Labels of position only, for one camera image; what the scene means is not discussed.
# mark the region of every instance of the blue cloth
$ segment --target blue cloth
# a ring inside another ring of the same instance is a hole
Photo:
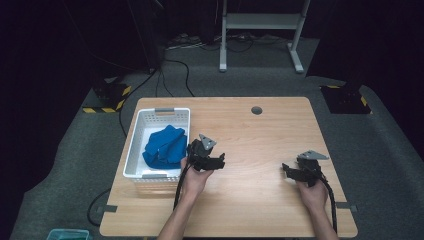
[[[143,152],[144,161],[151,168],[177,169],[186,155],[187,136],[182,128],[171,125],[152,133]]]

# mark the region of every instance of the table surface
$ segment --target table surface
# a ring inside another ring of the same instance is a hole
[[[143,197],[123,176],[136,113],[144,108],[187,107],[190,142],[202,133],[217,141],[211,157],[226,165],[209,178],[190,216],[187,237],[312,237],[309,215],[281,164],[314,150],[330,156],[313,109],[304,97],[142,98],[139,100],[108,199],[105,236],[157,236],[172,212],[173,197]],[[252,113],[260,107],[262,113]],[[319,162],[336,202],[346,202],[331,161]],[[331,220],[330,201],[326,205]],[[354,237],[349,208],[337,208],[339,237]]]

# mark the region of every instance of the gray carpet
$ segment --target gray carpet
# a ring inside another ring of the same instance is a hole
[[[166,58],[186,63],[190,69],[188,85],[197,97],[205,96],[306,96],[310,99],[337,174],[358,227],[354,239],[423,239],[424,164],[390,113],[369,88],[361,93],[372,114],[335,115],[327,108],[320,85],[344,82],[296,74],[285,44],[261,40],[230,42],[228,71],[219,73],[217,46],[169,50]],[[318,44],[302,39],[298,52],[307,69]],[[159,72],[134,92],[122,110],[127,131],[141,97],[189,97],[184,65],[165,61]],[[123,80],[137,87],[148,75],[134,73]],[[12,239],[45,239],[54,228],[87,229],[94,239],[97,227],[86,218],[91,201],[111,187],[125,137],[118,113],[86,114],[79,111],[62,139],[50,175],[25,194]],[[101,220],[107,194],[91,213]]]

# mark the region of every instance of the forearm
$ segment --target forearm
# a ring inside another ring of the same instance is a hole
[[[158,240],[181,240],[183,238],[184,230],[196,199],[197,196],[187,196],[184,194],[181,196],[177,207],[159,233]]]
[[[330,220],[328,219],[324,209],[309,210],[309,213],[311,215],[315,236],[318,240],[339,239],[333,227],[331,226]]]

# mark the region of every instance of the white stand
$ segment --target white stand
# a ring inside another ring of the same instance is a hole
[[[296,30],[293,43],[288,43],[294,67],[297,73],[303,73],[296,48],[305,23],[310,0],[305,0],[301,13],[298,14],[252,14],[252,13],[227,13],[227,0],[224,0],[222,10],[222,39],[219,57],[219,71],[227,71],[227,29],[292,29]]]

